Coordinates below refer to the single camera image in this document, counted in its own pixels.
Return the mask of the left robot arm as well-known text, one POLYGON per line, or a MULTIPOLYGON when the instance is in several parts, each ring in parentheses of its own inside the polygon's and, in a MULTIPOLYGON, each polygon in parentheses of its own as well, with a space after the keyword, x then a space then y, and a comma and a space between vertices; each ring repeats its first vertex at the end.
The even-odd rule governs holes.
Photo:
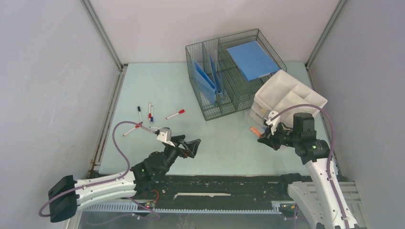
POLYGON ((152 185, 165 177, 177 158, 195 158, 200 143, 200 139, 185 141, 184 135, 178 135, 164 144, 162 152, 152 152, 129 170, 92 179, 64 176, 48 191, 50 221, 67 220, 78 210, 117 198, 147 198, 152 185))

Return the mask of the red cap marker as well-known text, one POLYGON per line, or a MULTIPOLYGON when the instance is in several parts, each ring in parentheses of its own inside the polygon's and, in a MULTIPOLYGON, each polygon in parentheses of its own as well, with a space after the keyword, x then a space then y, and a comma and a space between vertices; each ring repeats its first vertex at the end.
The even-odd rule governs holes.
POLYGON ((178 112, 176 112, 176 113, 174 113, 174 114, 172 114, 172 115, 167 116, 167 117, 166 117, 166 120, 171 119, 171 118, 173 118, 173 117, 175 117, 175 116, 177 116, 177 115, 183 114, 184 112, 185 112, 184 109, 179 110, 178 112))
POLYGON ((142 125, 142 122, 138 125, 135 125, 133 128, 131 128, 130 130, 128 130, 127 132, 125 132, 123 134, 123 136, 127 136, 128 134, 130 134, 132 131, 134 131, 135 129, 139 128, 142 125))

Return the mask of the blue folder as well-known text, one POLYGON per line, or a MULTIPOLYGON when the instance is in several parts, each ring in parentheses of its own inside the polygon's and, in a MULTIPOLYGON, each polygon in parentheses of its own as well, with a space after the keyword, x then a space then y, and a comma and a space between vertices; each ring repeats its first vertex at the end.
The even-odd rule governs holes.
POLYGON ((252 41, 226 49, 247 81, 255 80, 280 70, 263 47, 252 41))
POLYGON ((205 98, 210 104, 216 103, 216 86, 213 81, 208 77, 203 68, 192 59, 193 76, 205 98))
POLYGON ((216 67, 215 67, 215 63, 213 61, 213 58, 210 56, 209 59, 210 59, 210 67, 211 67, 212 75, 213 75, 213 81, 214 81, 214 84, 216 86, 217 93, 219 94, 220 97, 223 97, 224 96, 224 88, 223 88, 222 77, 216 71, 216 67))

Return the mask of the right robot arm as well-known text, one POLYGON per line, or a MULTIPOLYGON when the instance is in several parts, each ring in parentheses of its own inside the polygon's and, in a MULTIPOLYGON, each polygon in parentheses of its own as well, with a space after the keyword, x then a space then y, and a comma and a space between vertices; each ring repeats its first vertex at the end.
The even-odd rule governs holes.
POLYGON ((307 183, 285 181, 278 185, 283 199, 293 199, 313 229, 359 229, 361 226, 352 214, 329 159, 330 147, 325 140, 317 139, 312 114, 296 113, 293 126, 280 121, 276 111, 270 111, 264 119, 266 129, 258 138, 274 150, 288 146, 295 150, 308 171, 316 190, 314 197, 307 183))

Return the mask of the orange highlighter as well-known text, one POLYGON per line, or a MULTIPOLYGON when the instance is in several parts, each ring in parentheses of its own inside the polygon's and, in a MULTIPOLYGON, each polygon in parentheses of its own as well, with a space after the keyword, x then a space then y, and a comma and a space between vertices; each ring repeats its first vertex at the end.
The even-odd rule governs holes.
POLYGON ((255 128, 255 127, 250 127, 249 128, 249 130, 257 137, 257 138, 259 138, 259 137, 261 137, 261 133, 255 128))

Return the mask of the black cap whiteboard marker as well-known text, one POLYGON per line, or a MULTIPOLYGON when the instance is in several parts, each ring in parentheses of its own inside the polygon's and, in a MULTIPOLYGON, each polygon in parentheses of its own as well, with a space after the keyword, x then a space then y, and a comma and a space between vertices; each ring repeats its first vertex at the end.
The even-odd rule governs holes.
POLYGON ((139 115, 139 122, 140 122, 140 123, 143 123, 141 107, 138 106, 138 107, 137 107, 137 110, 138 110, 138 115, 139 115))

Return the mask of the white plastic drawer organizer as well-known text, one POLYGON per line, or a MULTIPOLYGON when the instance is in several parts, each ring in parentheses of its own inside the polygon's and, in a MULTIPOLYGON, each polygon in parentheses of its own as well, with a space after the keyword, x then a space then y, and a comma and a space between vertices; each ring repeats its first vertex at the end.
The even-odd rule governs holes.
POLYGON ((265 130, 268 111, 281 112, 298 104, 312 104, 323 108, 328 100, 284 70, 271 76, 256 92, 251 109, 245 117, 259 132, 265 130))

